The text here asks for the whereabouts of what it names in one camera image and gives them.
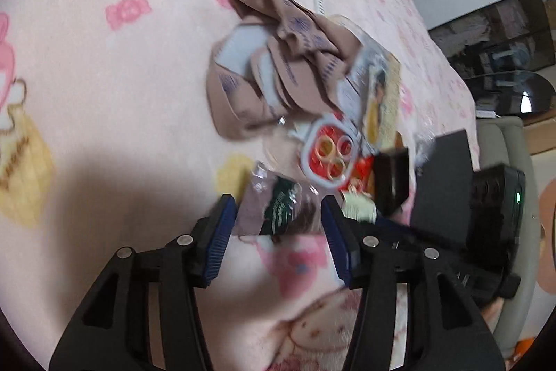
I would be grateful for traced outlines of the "crumpled brown cloth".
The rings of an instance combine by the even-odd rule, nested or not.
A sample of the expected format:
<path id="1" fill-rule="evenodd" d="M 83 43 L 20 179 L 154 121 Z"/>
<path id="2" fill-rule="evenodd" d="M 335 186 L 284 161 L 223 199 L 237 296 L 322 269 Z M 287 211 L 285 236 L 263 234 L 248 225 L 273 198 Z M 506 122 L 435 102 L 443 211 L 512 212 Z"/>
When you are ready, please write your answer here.
<path id="1" fill-rule="evenodd" d="M 239 24 L 211 50 L 208 105 L 217 133 L 258 135 L 281 118 L 340 110 L 361 41 L 295 0 L 230 0 Z"/>

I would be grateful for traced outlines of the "yellow text leaflet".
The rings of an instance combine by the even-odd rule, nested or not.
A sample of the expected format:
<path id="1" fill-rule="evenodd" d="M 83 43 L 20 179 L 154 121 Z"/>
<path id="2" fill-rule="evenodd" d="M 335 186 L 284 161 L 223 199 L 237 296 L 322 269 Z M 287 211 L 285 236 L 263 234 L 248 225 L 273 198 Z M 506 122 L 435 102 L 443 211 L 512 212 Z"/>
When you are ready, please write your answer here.
<path id="1" fill-rule="evenodd" d="M 401 64 L 385 51 L 375 54 L 368 65 L 368 98 L 363 132 L 373 153 L 395 146 L 400 72 Z"/>

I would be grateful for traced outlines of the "dark snack packet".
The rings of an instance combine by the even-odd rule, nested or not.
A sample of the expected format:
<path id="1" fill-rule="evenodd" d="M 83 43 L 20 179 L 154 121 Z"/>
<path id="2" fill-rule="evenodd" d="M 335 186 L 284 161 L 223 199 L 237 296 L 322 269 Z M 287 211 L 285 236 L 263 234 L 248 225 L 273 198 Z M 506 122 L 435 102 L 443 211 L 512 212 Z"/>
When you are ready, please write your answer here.
<path id="1" fill-rule="evenodd" d="M 234 235 L 321 234 L 321 193 L 257 163 L 239 204 Z"/>

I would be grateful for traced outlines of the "red booklet with portrait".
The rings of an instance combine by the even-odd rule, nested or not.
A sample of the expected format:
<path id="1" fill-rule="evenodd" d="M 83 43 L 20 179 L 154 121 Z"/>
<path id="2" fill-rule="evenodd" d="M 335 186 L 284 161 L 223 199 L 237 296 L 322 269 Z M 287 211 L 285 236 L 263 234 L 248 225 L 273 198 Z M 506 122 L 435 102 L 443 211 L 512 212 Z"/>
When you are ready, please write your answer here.
<path id="1" fill-rule="evenodd" d="M 367 157 L 359 156 L 355 160 L 352 172 L 341 187 L 341 191 L 352 191 L 357 194 L 363 194 L 374 198 L 375 195 L 375 178 L 373 165 L 375 161 L 374 155 Z"/>

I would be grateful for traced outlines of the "grey padded headboard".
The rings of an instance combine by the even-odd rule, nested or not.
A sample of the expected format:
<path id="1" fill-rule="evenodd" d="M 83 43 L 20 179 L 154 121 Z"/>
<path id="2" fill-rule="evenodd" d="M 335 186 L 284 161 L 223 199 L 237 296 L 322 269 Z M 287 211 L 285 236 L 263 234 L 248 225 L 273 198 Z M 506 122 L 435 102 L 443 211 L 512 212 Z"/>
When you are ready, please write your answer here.
<path id="1" fill-rule="evenodd" d="M 524 328 L 536 286 L 541 227 L 532 156 L 518 117 L 477 121 L 480 150 L 479 192 L 500 231 L 504 282 L 503 305 L 493 331 L 501 355 L 508 359 Z"/>

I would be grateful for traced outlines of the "black square frame box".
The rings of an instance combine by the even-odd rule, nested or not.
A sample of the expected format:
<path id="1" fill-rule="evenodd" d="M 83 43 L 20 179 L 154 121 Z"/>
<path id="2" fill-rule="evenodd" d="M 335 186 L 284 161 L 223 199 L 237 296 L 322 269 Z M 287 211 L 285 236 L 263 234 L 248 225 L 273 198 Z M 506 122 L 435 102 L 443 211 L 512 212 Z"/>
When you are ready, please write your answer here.
<path id="1" fill-rule="evenodd" d="M 408 149 L 397 148 L 377 154 L 372 171 L 375 205 L 384 217 L 391 216 L 409 196 Z"/>

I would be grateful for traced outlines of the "girl photo card in sleeve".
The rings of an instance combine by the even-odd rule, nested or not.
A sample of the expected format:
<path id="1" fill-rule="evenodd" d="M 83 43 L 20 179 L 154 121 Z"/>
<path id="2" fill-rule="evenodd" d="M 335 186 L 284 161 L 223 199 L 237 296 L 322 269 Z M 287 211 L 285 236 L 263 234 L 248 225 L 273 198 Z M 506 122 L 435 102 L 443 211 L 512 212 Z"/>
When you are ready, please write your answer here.
<path id="1" fill-rule="evenodd" d="M 338 83 L 337 98 L 344 117 L 372 149 L 385 148 L 392 130 L 389 60 L 385 49 L 368 42 L 352 68 Z"/>

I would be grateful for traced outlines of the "pink cartoon print blanket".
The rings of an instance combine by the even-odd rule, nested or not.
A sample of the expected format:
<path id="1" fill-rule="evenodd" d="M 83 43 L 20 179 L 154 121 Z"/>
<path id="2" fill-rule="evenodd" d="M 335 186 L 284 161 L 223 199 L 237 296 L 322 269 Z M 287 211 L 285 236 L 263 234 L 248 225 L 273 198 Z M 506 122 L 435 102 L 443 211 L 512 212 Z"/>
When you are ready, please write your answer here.
<path id="1" fill-rule="evenodd" d="M 314 0 L 296 0 L 312 8 Z M 398 128 L 466 130 L 471 95 L 413 0 L 324 0 L 401 62 Z M 164 246 L 274 140 L 230 142 L 205 95 L 210 51 L 237 24 L 216 0 L 1 0 L 1 307 L 41 365 L 119 247 Z"/>

